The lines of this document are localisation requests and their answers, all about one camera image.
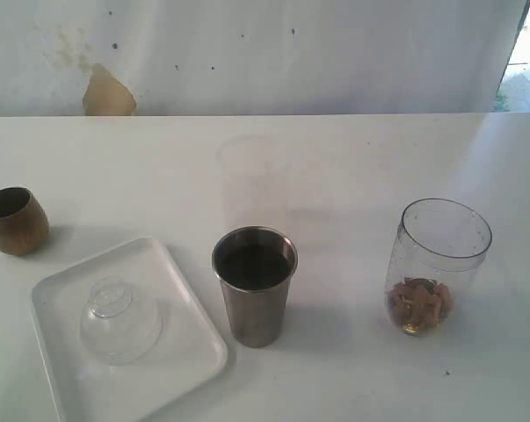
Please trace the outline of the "white rectangular tray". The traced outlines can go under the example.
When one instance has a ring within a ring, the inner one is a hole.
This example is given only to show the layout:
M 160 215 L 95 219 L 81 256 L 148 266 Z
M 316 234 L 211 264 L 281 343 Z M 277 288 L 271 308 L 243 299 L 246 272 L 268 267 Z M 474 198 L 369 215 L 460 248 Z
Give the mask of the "white rectangular tray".
M 151 237 L 46 277 L 32 303 L 60 421 L 144 421 L 227 362 L 211 319 Z

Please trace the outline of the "brown wooden cup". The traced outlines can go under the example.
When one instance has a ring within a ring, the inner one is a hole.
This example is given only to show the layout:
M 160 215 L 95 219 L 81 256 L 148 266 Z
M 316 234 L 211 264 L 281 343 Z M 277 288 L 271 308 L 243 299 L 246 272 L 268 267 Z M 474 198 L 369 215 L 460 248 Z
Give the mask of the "brown wooden cup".
M 21 186 L 0 190 L 0 252 L 21 256 L 47 239 L 49 222 L 33 193 Z

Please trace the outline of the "stainless steel tumbler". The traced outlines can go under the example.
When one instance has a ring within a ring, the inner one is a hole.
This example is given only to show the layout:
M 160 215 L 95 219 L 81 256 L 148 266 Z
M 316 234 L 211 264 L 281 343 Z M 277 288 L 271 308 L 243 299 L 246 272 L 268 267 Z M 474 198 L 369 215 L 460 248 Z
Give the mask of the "stainless steel tumbler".
M 230 231 L 215 245 L 212 267 L 234 338 L 260 348 L 280 336 L 298 253 L 286 235 L 264 226 Z

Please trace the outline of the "clear plastic shaker cup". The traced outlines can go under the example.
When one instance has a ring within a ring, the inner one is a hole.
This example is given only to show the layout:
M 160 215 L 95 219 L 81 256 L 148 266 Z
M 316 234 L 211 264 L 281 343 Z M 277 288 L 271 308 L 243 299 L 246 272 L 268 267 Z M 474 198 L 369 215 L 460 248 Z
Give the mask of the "clear plastic shaker cup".
M 411 202 L 397 226 L 384 285 L 386 310 L 393 325 L 400 329 L 400 324 L 406 324 L 399 283 L 407 279 L 430 280 L 434 287 L 444 283 L 455 305 L 472 284 L 492 240 L 490 225 L 470 207 L 442 198 Z M 422 323 L 435 331 L 454 307 L 441 319 L 441 300 L 434 292 L 431 299 Z

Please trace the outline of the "clear dome strainer lid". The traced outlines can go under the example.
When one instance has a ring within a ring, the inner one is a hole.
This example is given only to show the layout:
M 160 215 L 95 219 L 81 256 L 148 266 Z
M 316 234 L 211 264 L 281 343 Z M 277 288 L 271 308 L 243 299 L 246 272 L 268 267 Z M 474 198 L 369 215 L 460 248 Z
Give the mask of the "clear dome strainer lid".
M 96 281 L 80 318 L 80 339 L 99 361 L 122 366 L 139 359 L 160 337 L 156 301 L 116 276 Z

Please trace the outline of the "frosted translucent plastic cup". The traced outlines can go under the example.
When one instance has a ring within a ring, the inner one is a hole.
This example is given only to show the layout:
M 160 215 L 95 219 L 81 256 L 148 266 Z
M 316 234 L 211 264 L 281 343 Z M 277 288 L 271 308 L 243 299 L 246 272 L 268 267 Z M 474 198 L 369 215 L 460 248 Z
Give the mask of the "frosted translucent plastic cup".
M 265 135 L 239 135 L 216 154 L 228 229 L 287 228 L 290 165 L 287 145 Z

